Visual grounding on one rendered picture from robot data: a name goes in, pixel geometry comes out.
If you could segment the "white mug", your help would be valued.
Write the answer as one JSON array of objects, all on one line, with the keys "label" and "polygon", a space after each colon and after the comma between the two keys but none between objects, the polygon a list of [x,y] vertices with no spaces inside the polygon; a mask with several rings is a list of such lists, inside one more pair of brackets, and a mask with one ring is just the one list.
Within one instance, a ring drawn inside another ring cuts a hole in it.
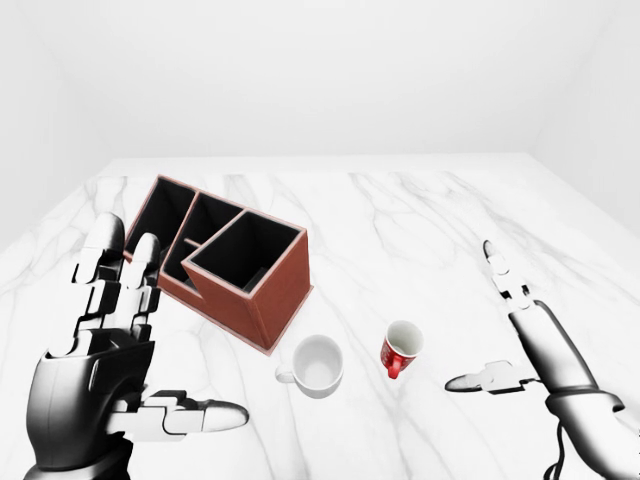
[{"label": "white mug", "polygon": [[339,345],[325,335],[305,338],[294,350],[289,365],[280,365],[275,378],[280,383],[296,384],[312,399],[323,399],[339,387],[344,373]]}]

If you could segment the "red-brown desk caddy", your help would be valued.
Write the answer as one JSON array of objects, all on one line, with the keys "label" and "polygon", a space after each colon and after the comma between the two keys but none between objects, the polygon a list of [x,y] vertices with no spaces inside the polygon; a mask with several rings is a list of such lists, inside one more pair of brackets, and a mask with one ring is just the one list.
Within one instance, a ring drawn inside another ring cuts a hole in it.
[{"label": "red-brown desk caddy", "polygon": [[312,290],[305,228],[158,176],[126,237],[160,242],[158,285],[265,355]]}]

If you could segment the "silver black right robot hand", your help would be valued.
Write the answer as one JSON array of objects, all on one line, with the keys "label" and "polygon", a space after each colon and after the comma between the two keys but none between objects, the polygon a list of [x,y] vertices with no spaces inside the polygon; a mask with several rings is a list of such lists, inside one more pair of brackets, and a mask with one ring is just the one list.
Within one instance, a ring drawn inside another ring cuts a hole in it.
[{"label": "silver black right robot hand", "polygon": [[490,362],[478,373],[447,381],[445,389],[499,394],[522,391],[525,383],[539,381],[551,394],[597,390],[595,377],[555,314],[543,301],[531,296],[526,282],[491,241],[483,242],[483,252],[491,268],[493,284],[506,302],[508,318],[530,365],[517,367],[508,361]]}]

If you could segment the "red mug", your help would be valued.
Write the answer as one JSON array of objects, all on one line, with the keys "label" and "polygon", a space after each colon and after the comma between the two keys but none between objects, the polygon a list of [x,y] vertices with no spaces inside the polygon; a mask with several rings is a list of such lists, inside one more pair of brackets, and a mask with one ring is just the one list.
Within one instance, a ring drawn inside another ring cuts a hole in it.
[{"label": "red mug", "polygon": [[392,322],[386,331],[380,359],[388,376],[396,379],[421,352],[424,337],[421,330],[409,321]]}]

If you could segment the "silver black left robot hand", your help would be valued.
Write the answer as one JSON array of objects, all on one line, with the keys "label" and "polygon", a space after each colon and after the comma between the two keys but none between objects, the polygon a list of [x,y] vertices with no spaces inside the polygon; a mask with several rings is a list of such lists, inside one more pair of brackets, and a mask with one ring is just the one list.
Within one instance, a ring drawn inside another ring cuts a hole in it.
[{"label": "silver black left robot hand", "polygon": [[145,395],[154,353],[148,317],[158,308],[160,244],[152,233],[124,262],[122,220],[101,214],[71,279],[73,298],[57,314],[65,327],[39,360],[26,426],[45,471],[87,466],[121,439],[180,441],[190,433],[244,426],[235,403],[194,400],[183,390]]}]

